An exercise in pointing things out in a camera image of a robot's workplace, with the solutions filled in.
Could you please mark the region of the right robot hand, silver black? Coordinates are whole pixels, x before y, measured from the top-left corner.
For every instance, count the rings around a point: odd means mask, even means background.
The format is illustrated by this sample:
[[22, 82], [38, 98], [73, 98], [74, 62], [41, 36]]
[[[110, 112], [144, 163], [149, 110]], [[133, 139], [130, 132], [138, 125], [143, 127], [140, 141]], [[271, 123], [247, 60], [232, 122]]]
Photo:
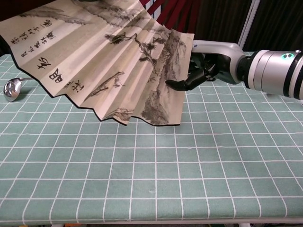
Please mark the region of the right robot hand, silver black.
[[243, 50], [236, 43], [195, 40], [192, 56], [200, 62], [185, 80], [166, 80], [168, 87], [176, 91], [189, 91], [208, 79], [219, 79], [229, 84], [239, 84], [243, 74], [241, 64], [246, 60]]

